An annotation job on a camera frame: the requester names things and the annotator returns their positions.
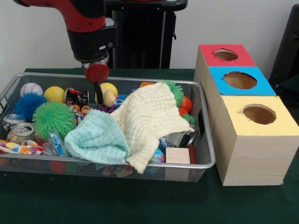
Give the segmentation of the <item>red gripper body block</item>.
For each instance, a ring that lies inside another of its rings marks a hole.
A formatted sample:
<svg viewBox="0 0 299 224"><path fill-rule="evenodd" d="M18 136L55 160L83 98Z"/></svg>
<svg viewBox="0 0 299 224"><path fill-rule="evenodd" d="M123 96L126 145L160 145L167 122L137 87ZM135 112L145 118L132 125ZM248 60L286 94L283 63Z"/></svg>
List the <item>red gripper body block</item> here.
<svg viewBox="0 0 299 224"><path fill-rule="evenodd" d="M102 82L109 76L109 68L106 63L90 63L85 68L85 77L90 82Z"/></svg>

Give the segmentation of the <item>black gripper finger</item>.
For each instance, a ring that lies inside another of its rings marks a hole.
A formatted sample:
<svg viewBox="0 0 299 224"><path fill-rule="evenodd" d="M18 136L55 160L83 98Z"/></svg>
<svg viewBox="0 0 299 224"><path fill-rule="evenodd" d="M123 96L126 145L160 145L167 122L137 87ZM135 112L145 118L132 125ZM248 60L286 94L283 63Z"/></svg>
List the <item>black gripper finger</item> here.
<svg viewBox="0 0 299 224"><path fill-rule="evenodd" d="M103 93L100 87L100 84L98 82L94 83L94 90L97 98L97 104L102 105L103 104Z"/></svg>

